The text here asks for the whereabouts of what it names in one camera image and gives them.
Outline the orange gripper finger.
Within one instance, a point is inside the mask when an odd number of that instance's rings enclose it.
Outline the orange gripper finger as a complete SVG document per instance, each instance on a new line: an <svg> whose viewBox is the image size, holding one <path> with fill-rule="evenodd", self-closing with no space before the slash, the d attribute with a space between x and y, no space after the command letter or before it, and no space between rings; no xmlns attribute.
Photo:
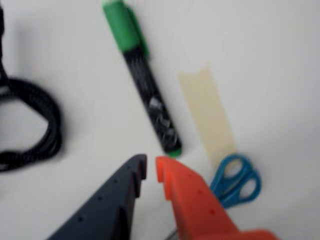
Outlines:
<svg viewBox="0 0 320 240"><path fill-rule="evenodd" d="M155 159L157 179L171 201L181 240L275 240L264 229L240 231L204 179L174 158Z"/></svg>

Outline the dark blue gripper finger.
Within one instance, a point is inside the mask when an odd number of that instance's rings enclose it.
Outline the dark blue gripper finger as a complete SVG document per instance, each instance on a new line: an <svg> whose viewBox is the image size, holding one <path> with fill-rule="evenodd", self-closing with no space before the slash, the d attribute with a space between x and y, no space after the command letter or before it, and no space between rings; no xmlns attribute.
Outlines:
<svg viewBox="0 0 320 240"><path fill-rule="evenodd" d="M128 240L147 155L128 159L49 239Z"/></svg>

